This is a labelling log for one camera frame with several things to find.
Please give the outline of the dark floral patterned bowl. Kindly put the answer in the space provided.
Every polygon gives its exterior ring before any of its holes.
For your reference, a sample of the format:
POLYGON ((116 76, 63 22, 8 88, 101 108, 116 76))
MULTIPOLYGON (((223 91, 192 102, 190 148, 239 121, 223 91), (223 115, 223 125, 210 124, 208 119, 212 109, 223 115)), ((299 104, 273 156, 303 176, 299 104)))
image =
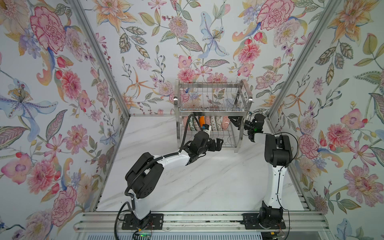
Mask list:
POLYGON ((231 123, 231 120, 228 116, 224 116, 222 120, 222 129, 223 131, 226 131, 231 123))

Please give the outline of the brown white patterned bowl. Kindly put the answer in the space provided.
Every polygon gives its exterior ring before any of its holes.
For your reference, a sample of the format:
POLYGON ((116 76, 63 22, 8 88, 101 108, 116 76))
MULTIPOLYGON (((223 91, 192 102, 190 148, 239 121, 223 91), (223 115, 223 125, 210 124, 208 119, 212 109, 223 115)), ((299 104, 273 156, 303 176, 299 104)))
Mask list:
POLYGON ((218 131, 222 131, 222 130, 223 130, 223 127, 222 127, 222 120, 221 120, 221 117, 220 117, 220 116, 215 116, 215 122, 216 122, 217 130, 218 130, 218 131))

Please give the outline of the black white floral bowl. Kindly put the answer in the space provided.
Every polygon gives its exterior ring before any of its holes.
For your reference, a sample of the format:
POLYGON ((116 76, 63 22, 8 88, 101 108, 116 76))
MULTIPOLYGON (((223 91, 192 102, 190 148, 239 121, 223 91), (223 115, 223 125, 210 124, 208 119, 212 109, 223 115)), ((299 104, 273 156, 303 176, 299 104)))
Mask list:
POLYGON ((205 123, 207 125, 211 125, 211 117, 210 116, 205 116, 205 123))

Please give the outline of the stainless steel dish rack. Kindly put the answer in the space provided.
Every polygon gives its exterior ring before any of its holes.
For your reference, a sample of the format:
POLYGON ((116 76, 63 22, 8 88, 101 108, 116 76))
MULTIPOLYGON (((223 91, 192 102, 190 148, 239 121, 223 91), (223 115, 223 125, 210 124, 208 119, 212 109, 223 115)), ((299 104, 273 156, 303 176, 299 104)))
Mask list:
MULTIPOLYGON (((246 80, 234 83, 183 83, 176 81, 174 110, 177 123, 178 147, 191 141, 200 127, 200 116, 247 117, 253 103, 253 95, 246 80), (194 118, 195 131, 184 129, 183 117, 194 118)), ((226 131, 211 131, 211 138, 224 140, 223 148, 238 153, 245 130, 238 130, 230 123, 226 131)))

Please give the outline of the green leaf patterned bowl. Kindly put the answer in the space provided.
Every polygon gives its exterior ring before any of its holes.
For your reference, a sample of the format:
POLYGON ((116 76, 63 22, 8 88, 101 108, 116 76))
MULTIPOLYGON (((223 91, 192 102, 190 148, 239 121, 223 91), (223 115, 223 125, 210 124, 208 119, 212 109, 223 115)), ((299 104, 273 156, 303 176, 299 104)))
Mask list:
POLYGON ((189 120, 189 129, 191 131, 195 131, 196 130, 193 117, 191 117, 190 120, 189 120))

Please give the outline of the pink bowl dark floral inside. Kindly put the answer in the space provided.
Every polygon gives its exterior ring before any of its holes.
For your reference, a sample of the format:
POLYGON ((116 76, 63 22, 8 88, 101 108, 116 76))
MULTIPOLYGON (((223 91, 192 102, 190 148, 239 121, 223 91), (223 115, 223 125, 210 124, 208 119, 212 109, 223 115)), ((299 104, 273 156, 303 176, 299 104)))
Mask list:
POLYGON ((187 129, 188 131, 190 130, 188 117, 183 117, 183 127, 184 127, 184 129, 187 129))

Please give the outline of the green geometric patterned bowl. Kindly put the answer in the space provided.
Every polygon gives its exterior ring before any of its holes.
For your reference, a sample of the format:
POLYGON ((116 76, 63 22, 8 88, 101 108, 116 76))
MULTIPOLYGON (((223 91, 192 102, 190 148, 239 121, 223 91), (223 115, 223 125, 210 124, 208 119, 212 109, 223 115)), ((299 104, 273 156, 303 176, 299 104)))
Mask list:
POLYGON ((210 116, 210 121, 211 121, 211 127, 213 131, 217 131, 217 124, 216 124, 216 118, 215 116, 210 116))

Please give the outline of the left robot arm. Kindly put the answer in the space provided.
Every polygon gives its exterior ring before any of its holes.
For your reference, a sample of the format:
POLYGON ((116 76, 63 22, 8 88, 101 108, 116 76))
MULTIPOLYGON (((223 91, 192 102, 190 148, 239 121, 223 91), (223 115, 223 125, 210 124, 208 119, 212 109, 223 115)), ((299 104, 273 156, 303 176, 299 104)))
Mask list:
POLYGON ((207 152, 221 151, 223 143, 223 139, 214 140, 204 130, 197 132, 193 140, 182 143, 177 152, 157 157, 143 153, 125 176, 127 188, 124 194, 131 198, 131 214, 140 221, 150 215, 150 208, 141 204, 140 200, 153 192, 165 169, 188 166, 207 152))

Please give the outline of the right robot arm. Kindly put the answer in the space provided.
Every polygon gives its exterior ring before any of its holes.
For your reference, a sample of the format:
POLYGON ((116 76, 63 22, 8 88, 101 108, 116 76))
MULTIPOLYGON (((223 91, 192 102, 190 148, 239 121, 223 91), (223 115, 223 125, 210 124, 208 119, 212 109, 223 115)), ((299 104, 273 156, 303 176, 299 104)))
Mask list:
POLYGON ((286 209, 282 206, 282 189, 288 166, 294 158, 290 139, 286 135, 264 133, 266 117, 262 114, 256 114, 251 121, 242 117, 229 119, 239 130, 247 131, 251 142, 265 145, 264 156, 269 170, 267 192, 259 213, 243 214, 243 225, 247 230, 283 230, 286 228, 283 219, 286 209))

